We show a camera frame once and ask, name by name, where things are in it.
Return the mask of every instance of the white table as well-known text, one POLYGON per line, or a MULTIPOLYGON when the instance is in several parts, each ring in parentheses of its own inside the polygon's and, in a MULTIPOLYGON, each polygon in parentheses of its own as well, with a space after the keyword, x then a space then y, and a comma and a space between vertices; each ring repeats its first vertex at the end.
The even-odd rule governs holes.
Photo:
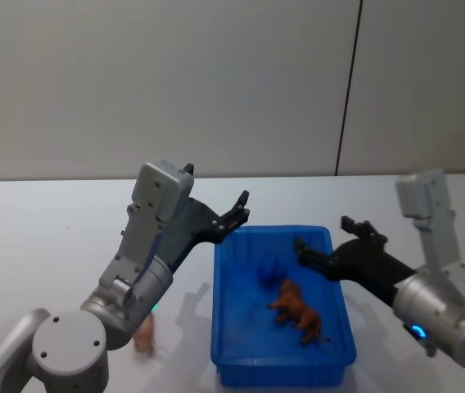
MULTIPOLYGON (((465 260, 465 175, 448 177, 465 260)), ((418 232, 401 216, 395 177, 200 179, 192 195, 222 213, 245 188, 249 224, 328 227, 334 246, 348 240, 341 215, 369 219, 390 238, 387 250, 423 263, 418 232)), ((0 183, 0 325, 36 307, 77 309, 120 242, 134 181, 0 183)), ((110 353, 114 393, 225 391, 210 362, 213 247, 198 246, 175 274, 156 311, 157 355, 131 346, 110 353)), ((330 392, 460 392, 465 370, 439 353, 428 359, 379 300, 352 282, 343 290, 358 358, 330 392)), ((32 381, 26 392, 43 392, 32 381)))

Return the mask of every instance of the blue toy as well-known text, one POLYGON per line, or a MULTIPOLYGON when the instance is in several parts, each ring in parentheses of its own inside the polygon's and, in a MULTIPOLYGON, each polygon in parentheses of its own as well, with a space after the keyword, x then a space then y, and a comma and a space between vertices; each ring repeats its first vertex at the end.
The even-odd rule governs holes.
POLYGON ((258 263, 256 275, 262 287, 274 288, 287 277, 287 266, 277 256, 266 255, 258 263))

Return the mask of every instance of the brown toy horse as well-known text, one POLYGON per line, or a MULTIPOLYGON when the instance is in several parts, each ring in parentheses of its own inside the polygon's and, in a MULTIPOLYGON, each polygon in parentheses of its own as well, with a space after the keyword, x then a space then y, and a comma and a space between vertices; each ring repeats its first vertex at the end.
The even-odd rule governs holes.
POLYGON ((303 345, 309 344, 314 337, 320 337, 322 319, 301 299, 300 287, 289 278, 286 278, 280 286, 278 299, 267 305, 267 308, 277 309, 280 312, 275 319, 277 323, 284 323, 288 319, 295 321, 293 326, 305 332, 301 339, 303 345))

